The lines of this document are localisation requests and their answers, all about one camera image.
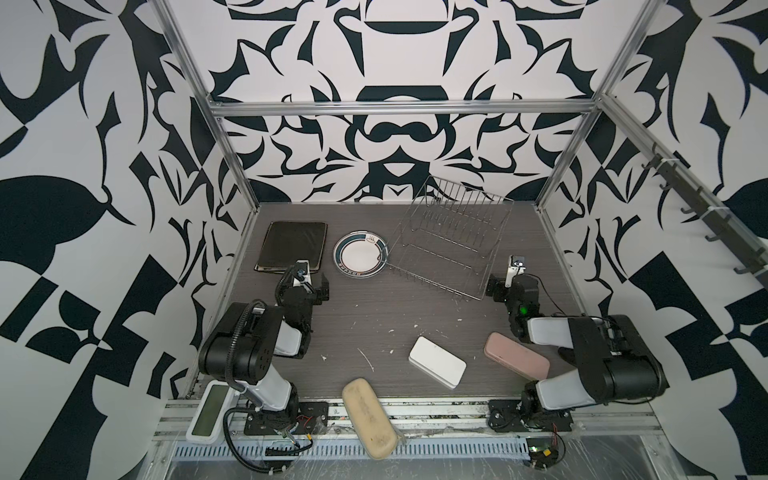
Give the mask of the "black square plate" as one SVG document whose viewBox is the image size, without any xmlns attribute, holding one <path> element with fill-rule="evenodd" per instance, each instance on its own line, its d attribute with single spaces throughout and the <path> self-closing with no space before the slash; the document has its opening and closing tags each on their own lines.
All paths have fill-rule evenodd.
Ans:
<svg viewBox="0 0 768 480">
<path fill-rule="evenodd" d="M 284 273 L 297 261 L 306 260 L 312 273 L 322 265 L 328 225 L 324 222 L 274 221 L 267 228 L 254 270 Z"/>
</svg>

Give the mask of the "white round plate front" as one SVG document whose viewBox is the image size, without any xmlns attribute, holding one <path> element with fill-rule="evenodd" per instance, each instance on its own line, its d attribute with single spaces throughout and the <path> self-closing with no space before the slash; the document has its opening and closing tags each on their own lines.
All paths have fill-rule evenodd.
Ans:
<svg viewBox="0 0 768 480">
<path fill-rule="evenodd" d="M 387 265 L 389 248 L 383 237 L 371 231 L 353 231 L 334 246 L 332 260 L 338 270 L 354 279 L 367 279 Z"/>
</svg>

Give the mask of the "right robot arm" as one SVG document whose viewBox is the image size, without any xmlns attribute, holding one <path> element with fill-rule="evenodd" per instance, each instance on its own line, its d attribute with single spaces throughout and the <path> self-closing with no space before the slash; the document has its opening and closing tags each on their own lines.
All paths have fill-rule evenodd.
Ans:
<svg viewBox="0 0 768 480">
<path fill-rule="evenodd" d="M 517 406 L 530 420 L 598 404 L 648 403 L 669 387 L 659 360 L 625 315 L 545 316 L 529 274 L 489 278 L 485 294 L 508 313 L 511 339 L 489 336 L 484 352 L 530 380 Z"/>
</svg>

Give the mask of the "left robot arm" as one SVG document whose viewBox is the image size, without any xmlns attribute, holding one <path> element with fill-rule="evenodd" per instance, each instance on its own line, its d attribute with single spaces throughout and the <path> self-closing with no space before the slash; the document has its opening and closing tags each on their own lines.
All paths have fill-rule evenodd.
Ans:
<svg viewBox="0 0 768 480">
<path fill-rule="evenodd" d="M 307 353 L 313 309 L 330 297 L 324 274 L 285 273 L 272 304 L 262 299 L 233 302 L 201 347 L 198 369 L 269 414 L 298 412 L 296 387 L 272 364 L 275 356 L 301 359 Z"/>
</svg>

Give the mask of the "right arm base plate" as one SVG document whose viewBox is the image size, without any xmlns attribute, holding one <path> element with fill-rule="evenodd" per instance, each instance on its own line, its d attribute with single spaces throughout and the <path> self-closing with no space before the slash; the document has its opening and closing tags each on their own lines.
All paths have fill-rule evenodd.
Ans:
<svg viewBox="0 0 768 480">
<path fill-rule="evenodd" d="M 533 400 L 494 399 L 488 408 L 487 425 L 497 433 L 572 431 L 569 410 L 546 410 Z"/>
</svg>

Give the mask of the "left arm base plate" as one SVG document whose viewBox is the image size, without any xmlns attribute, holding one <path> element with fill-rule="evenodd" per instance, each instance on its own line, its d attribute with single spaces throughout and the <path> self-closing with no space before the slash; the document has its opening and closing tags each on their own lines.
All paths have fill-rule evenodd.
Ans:
<svg viewBox="0 0 768 480">
<path fill-rule="evenodd" d="M 316 434 L 327 426 L 329 406 L 328 402 L 299 402 L 281 411 L 249 413 L 244 434 L 266 436 L 281 431 L 297 435 Z"/>
</svg>

